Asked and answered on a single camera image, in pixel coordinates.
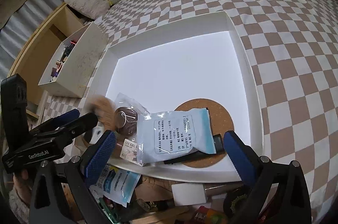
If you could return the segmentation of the white shallow tray box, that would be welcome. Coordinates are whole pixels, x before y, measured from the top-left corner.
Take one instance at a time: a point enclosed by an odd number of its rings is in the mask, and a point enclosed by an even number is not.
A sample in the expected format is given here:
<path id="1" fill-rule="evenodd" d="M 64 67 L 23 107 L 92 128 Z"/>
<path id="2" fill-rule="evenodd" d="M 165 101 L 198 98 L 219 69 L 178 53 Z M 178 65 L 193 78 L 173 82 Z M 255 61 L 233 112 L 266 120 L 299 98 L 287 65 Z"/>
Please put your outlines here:
<path id="1" fill-rule="evenodd" d="M 230 114 L 235 133 L 263 153 L 262 115 L 252 68 L 230 17 L 216 12 L 168 23 L 109 46 L 89 88 L 119 93 L 150 112 L 210 99 Z"/>

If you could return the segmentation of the white cube box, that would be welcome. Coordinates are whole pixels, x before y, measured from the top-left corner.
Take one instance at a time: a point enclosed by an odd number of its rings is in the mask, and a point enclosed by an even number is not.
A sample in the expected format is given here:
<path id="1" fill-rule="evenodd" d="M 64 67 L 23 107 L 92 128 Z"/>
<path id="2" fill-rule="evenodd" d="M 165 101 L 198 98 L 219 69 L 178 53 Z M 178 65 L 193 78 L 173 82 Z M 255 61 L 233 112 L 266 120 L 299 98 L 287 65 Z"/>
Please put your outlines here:
<path id="1" fill-rule="evenodd" d="M 199 205 L 207 202 L 204 185 L 200 183 L 178 183 L 171 186 L 176 206 Z"/>

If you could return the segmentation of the checkered bed sheet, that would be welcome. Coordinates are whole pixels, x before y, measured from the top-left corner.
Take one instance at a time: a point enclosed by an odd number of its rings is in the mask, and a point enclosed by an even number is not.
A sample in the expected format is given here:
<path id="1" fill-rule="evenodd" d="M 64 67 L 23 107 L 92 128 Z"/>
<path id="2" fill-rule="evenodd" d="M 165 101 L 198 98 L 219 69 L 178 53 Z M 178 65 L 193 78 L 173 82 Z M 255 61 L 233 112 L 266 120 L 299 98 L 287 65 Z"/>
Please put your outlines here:
<path id="1" fill-rule="evenodd" d="M 229 16 L 250 62 L 263 150 L 301 163 L 314 223 L 337 214 L 337 0 L 122 0 L 98 26 L 115 46 L 216 12 Z"/>

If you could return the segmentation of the white mask packet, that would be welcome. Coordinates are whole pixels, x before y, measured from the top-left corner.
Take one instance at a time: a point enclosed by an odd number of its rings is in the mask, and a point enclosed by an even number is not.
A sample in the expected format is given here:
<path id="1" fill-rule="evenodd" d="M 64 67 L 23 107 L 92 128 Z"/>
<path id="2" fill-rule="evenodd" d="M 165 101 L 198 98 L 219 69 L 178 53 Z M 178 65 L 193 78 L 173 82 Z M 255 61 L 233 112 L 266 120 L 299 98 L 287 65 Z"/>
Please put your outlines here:
<path id="1" fill-rule="evenodd" d="M 141 164 L 164 162 L 194 151 L 216 153 L 206 108 L 138 115 L 136 141 Z"/>

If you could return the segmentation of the uv gel polish box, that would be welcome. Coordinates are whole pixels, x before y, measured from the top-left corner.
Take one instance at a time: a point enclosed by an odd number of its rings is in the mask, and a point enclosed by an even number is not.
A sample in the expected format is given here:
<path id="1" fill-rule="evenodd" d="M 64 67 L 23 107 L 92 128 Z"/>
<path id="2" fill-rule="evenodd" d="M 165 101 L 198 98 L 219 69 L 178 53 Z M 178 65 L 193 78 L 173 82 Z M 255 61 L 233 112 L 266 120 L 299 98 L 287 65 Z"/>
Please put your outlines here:
<path id="1" fill-rule="evenodd" d="M 138 162 L 137 153 L 138 145 L 129 139 L 125 139 L 120 152 L 120 158 L 138 166 L 143 166 L 141 162 Z"/>

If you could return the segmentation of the black lighter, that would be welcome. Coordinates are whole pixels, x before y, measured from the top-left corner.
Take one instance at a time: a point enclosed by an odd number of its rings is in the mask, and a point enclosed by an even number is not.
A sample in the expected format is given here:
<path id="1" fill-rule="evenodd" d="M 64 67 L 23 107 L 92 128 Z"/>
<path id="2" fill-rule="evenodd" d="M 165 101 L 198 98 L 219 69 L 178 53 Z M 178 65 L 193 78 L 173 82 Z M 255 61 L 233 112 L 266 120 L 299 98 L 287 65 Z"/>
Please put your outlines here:
<path id="1" fill-rule="evenodd" d="M 213 140 L 214 140 L 214 145 L 215 145 L 215 150 L 216 150 L 215 154 L 206 154 L 201 151 L 194 151 L 190 154 L 187 154 L 187 155 L 175 158 L 175 159 L 165 160 L 164 164 L 193 162 L 198 159 L 206 159 L 206 158 L 210 158 L 216 155 L 223 155 L 225 153 L 225 150 L 224 150 L 221 134 L 214 135 Z"/>

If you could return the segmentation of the beige shoe box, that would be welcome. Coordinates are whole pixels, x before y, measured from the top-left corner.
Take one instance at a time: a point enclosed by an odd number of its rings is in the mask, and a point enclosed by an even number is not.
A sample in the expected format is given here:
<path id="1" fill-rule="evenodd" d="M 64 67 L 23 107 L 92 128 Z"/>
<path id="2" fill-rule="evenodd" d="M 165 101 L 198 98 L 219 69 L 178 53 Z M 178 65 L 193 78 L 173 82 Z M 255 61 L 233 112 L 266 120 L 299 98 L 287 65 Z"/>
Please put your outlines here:
<path id="1" fill-rule="evenodd" d="M 82 98 L 108 37 L 89 23 L 66 38 L 56 49 L 38 86 L 50 95 Z"/>

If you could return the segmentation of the grey curtain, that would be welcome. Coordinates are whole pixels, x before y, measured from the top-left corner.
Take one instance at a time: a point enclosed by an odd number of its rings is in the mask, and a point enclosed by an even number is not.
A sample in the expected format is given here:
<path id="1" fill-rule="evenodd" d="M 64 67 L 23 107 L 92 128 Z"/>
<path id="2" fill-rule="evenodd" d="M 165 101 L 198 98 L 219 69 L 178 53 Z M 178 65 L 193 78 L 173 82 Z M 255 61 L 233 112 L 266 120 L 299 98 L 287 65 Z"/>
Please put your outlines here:
<path id="1" fill-rule="evenodd" d="M 1 79 L 7 77 L 30 36 L 63 0 L 27 0 L 1 28 Z"/>

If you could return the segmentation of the wooden bedside shelf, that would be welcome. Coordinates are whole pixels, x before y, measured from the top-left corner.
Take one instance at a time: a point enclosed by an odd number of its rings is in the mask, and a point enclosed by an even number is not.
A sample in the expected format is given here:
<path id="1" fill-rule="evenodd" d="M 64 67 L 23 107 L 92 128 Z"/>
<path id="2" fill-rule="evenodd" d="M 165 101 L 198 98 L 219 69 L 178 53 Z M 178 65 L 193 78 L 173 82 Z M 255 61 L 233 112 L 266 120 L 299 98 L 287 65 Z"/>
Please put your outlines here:
<path id="1" fill-rule="evenodd" d="M 83 23 L 62 3 L 39 25 L 19 52 L 8 76 L 19 74 L 27 83 L 26 113 L 40 123 L 47 92 L 38 86 L 40 78 L 61 42 L 83 27 Z"/>

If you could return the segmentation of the panda cork coaster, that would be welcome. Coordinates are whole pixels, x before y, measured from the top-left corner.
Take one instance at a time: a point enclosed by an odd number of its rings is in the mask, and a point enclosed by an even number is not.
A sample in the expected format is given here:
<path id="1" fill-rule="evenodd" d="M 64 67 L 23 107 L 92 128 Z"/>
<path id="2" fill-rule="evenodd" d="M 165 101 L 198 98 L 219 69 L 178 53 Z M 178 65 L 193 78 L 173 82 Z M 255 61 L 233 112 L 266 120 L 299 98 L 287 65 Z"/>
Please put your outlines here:
<path id="1" fill-rule="evenodd" d="M 97 143 L 106 130 L 114 131 L 116 124 L 114 120 L 115 104 L 102 95 L 89 97 L 85 102 L 84 112 L 94 113 L 98 118 L 97 126 L 83 133 L 75 140 L 75 146 L 84 151 L 91 145 Z"/>

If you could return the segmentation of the plain cork coaster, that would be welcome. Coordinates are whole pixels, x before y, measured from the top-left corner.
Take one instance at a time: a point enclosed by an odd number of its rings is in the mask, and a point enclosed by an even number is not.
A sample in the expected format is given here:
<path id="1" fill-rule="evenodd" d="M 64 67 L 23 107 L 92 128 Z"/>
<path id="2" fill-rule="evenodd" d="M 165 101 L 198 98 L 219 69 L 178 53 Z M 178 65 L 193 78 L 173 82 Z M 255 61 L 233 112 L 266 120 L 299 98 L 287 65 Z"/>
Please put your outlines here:
<path id="1" fill-rule="evenodd" d="M 179 105 L 175 110 L 188 111 L 193 108 L 208 109 L 210 115 L 211 131 L 213 135 L 221 134 L 221 137 L 224 138 L 225 132 L 234 130 L 232 117 L 225 107 L 216 101 L 210 99 L 192 99 Z M 209 155 L 206 158 L 184 162 L 183 164 L 192 168 L 205 168 L 220 162 L 225 156 L 226 153 L 223 152 L 219 155 Z"/>

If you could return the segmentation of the brown tape roll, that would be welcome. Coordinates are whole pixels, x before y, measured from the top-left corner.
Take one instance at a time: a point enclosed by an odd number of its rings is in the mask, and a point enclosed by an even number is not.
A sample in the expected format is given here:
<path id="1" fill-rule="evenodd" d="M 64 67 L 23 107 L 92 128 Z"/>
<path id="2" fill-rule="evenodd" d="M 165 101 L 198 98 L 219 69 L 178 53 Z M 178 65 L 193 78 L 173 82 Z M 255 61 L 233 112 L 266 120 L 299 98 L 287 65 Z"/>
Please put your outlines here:
<path id="1" fill-rule="evenodd" d="M 123 93 L 117 95 L 115 105 L 117 109 L 114 112 L 114 123 L 117 133 L 128 138 L 136 136 L 139 115 L 148 115 L 148 110 Z"/>

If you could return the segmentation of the fluffy white pillow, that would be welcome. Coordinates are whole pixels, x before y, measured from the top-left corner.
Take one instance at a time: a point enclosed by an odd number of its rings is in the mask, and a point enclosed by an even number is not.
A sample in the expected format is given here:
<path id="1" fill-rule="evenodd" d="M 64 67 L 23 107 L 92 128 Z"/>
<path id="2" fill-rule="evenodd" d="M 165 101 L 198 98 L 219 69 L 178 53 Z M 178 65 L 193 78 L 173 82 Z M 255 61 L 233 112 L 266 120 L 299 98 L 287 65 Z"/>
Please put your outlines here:
<path id="1" fill-rule="evenodd" d="M 101 17 L 110 9 L 109 0 L 64 0 L 64 2 L 91 19 Z"/>

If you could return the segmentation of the black round gold tin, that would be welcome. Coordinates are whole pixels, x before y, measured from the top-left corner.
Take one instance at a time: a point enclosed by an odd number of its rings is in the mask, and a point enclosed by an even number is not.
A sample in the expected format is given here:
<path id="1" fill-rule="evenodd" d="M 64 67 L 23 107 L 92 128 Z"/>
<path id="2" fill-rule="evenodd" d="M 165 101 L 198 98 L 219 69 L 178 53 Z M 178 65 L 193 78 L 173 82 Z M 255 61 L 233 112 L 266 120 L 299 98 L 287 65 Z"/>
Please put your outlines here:
<path id="1" fill-rule="evenodd" d="M 229 191 L 226 194 L 223 203 L 224 214 L 231 220 L 238 212 L 250 195 L 251 189 L 247 186 L 242 186 L 235 190 Z"/>

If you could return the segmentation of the blue white sachet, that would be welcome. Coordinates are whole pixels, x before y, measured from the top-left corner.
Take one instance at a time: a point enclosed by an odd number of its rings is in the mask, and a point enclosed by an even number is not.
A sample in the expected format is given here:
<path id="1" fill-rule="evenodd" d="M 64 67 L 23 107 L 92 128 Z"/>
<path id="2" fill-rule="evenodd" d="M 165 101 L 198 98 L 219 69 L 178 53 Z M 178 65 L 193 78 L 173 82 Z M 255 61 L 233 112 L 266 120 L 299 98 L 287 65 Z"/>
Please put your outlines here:
<path id="1" fill-rule="evenodd" d="M 141 175 L 106 164 L 93 188 L 124 207 L 130 203 Z"/>

